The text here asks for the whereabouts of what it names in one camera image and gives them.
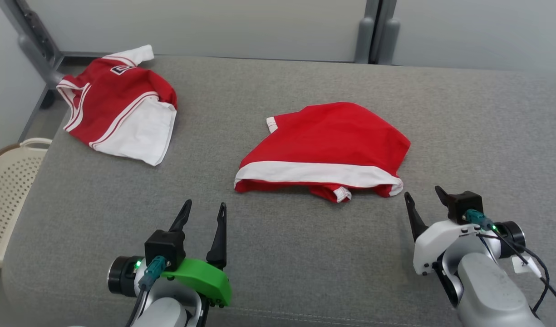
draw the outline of teal cable connector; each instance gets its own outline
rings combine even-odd
[[[496,226],[493,225],[494,222],[486,215],[480,213],[475,209],[469,209],[468,211],[465,211],[465,220],[469,221],[470,223],[474,223],[475,225],[479,225],[483,230],[493,229],[497,232]]]
[[[148,292],[157,278],[165,271],[165,268],[167,268],[167,259],[162,255],[157,255],[145,269],[145,275],[138,281],[139,287],[145,285],[145,290]]]

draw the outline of shirt logo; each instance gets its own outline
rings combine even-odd
[[[116,75],[119,75],[119,76],[120,76],[120,75],[122,75],[124,72],[126,72],[127,70],[133,69],[133,68],[136,68],[136,67],[126,66],[126,65],[115,66],[115,67],[112,67],[112,68],[110,69],[110,72],[113,72],[113,73],[115,73]]]

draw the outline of gray floor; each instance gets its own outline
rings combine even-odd
[[[66,114],[66,110],[68,110],[68,106],[60,97],[56,99],[54,105],[50,108],[37,110],[28,126],[25,138],[45,137],[47,139],[53,139],[62,122],[62,118],[64,118],[64,114]],[[25,321],[22,315],[16,314],[5,297],[0,271],[0,327],[29,326],[32,326],[31,323]]]

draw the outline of laundry basket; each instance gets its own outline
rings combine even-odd
[[[18,220],[25,197],[47,149],[31,145],[50,145],[51,139],[33,138],[0,150],[0,268],[5,249]]]

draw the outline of gray fabric surface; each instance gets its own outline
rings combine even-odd
[[[234,298],[208,326],[458,325],[437,278],[413,271],[402,194],[355,191],[335,204],[300,189],[233,190],[241,159],[268,134],[266,117],[335,101],[365,106],[411,140],[399,175],[428,223],[446,218],[436,184],[475,191],[494,221],[523,227],[556,287],[556,79],[191,57],[149,67],[179,97],[163,163],[96,153],[60,131],[25,201],[3,277],[10,301],[40,325],[124,325],[134,300],[108,292],[108,267],[142,254],[187,198],[189,257],[205,258],[219,203],[228,207]],[[541,283],[512,279],[533,304]],[[556,326],[551,295],[539,313]]]

